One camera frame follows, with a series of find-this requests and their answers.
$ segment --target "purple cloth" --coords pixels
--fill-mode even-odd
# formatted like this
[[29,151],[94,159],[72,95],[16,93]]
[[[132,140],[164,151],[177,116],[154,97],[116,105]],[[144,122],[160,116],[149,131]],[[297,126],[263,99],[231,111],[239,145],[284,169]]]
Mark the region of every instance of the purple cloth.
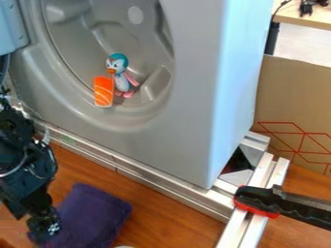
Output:
[[76,184],[59,209],[62,230],[44,248],[108,248],[132,207],[112,195]]

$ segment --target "white appliance body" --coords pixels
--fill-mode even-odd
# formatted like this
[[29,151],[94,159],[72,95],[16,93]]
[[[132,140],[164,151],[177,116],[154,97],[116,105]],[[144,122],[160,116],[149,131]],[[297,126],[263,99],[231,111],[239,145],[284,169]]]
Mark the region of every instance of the white appliance body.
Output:
[[[254,120],[273,1],[20,0],[30,43],[12,81],[44,121],[210,188]],[[142,86],[112,108],[93,77],[112,52]]]

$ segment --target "orange block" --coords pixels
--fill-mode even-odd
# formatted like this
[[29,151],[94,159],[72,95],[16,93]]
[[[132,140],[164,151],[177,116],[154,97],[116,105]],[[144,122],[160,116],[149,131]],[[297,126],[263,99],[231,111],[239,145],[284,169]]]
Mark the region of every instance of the orange block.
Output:
[[111,107],[114,99],[114,76],[94,77],[93,90],[96,106],[101,108]]

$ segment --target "wooden surface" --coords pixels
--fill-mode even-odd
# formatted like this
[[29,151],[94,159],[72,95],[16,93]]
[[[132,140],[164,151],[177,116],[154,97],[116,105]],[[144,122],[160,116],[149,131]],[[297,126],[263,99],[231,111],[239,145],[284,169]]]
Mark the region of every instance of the wooden surface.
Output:
[[[224,224],[58,146],[54,151],[60,166],[50,188],[55,204],[68,195],[76,182],[84,182],[133,205],[134,212],[114,246],[212,248],[217,243]],[[289,168],[285,190],[331,201],[331,179],[297,166]],[[24,221],[16,221],[5,211],[0,225],[0,240],[3,238],[15,248],[33,247],[25,237]],[[268,222],[259,247],[329,248],[331,232],[280,217]]]
[[[274,0],[273,13],[283,1],[284,0]],[[300,2],[301,0],[292,0],[290,3],[283,6],[276,14],[274,20],[276,22],[331,30],[331,6],[321,7],[320,5],[315,5],[313,6],[314,12],[311,16],[305,15],[300,17]]]
[[[83,182],[133,205],[133,214],[114,245],[132,245],[135,248],[213,247],[225,227],[223,223],[74,153],[58,146],[54,147],[54,152],[59,172],[49,192],[55,204],[69,194],[75,183]],[[6,220],[0,220],[0,239],[3,237],[15,248],[33,247],[25,237],[24,221],[17,222],[7,211],[3,217]]]

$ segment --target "cardboard box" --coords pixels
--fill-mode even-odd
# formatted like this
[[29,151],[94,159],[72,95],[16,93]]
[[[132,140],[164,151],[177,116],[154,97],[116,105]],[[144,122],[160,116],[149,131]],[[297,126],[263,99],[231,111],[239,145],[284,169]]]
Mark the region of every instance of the cardboard box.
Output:
[[252,131],[271,137],[271,153],[331,176],[331,68],[264,56]]

